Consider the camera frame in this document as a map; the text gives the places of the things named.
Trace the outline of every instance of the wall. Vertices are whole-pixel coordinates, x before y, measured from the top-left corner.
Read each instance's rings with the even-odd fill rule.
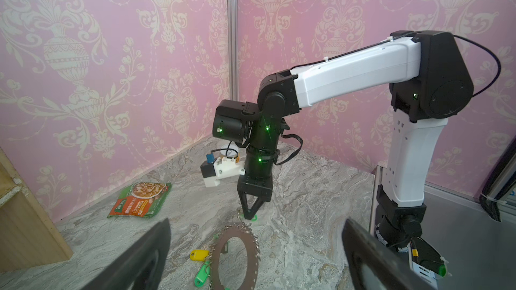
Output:
[[[0,146],[54,221],[210,134],[226,0],[2,0]]]
[[[478,196],[516,135],[512,47],[515,0],[239,0],[241,100],[255,101],[261,79],[385,39],[396,30],[446,30],[492,49],[500,79],[449,119],[428,181]],[[458,43],[476,90],[494,76],[490,56]],[[307,149],[371,171],[388,159],[392,108],[388,85],[320,102],[287,118]]]

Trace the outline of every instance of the blue connector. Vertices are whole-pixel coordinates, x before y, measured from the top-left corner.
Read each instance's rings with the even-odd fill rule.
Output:
[[[206,155],[206,161],[209,164],[213,164],[215,162],[215,156],[213,156],[213,152]]]

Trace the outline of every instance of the gray marble surface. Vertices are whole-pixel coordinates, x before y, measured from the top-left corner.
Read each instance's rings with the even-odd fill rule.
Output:
[[[160,289],[196,289],[193,280],[202,264],[189,259],[191,250],[210,244],[223,226],[238,221],[236,178],[213,188],[203,184],[199,165],[217,144],[206,139],[138,179],[172,183],[158,215],[107,218],[117,192],[57,225],[74,251],[70,261],[1,274],[0,288],[80,289],[168,218],[172,241]],[[281,155],[294,150],[283,143],[279,149]],[[348,217],[367,229],[373,179],[306,151],[275,167],[273,199],[251,226],[261,249],[256,289],[353,289],[340,234]],[[227,285],[243,279],[245,252],[238,242],[230,240],[230,252],[221,260]]]

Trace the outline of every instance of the wooden board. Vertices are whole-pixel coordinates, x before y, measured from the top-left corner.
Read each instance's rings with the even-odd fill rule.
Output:
[[[72,250],[0,149],[0,191],[15,186],[21,191],[0,207],[0,272],[71,258]]]

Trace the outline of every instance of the food packet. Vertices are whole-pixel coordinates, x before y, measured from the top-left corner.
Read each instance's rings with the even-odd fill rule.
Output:
[[[161,209],[171,188],[171,183],[139,182],[128,186],[122,189],[107,217],[117,215],[152,217]]]

